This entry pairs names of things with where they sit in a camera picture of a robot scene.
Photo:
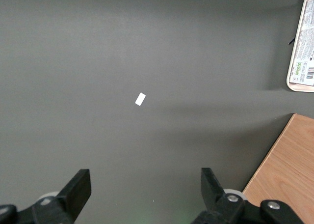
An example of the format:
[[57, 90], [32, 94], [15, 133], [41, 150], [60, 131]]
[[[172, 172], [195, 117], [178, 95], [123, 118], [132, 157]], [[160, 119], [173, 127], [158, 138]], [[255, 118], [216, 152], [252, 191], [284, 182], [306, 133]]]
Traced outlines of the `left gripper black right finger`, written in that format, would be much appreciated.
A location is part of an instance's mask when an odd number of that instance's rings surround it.
[[225, 192], [211, 168], [201, 169], [201, 193], [206, 210], [193, 224], [302, 224], [286, 203], [266, 199], [260, 206], [236, 193]]

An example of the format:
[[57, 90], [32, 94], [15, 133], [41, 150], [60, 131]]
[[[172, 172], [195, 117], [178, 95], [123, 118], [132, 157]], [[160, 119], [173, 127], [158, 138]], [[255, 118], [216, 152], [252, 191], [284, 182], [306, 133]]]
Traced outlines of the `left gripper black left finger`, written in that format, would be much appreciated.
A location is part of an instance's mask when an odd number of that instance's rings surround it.
[[80, 169], [55, 196], [43, 197], [24, 210], [0, 206], [2, 224], [73, 224], [91, 196], [89, 169]]

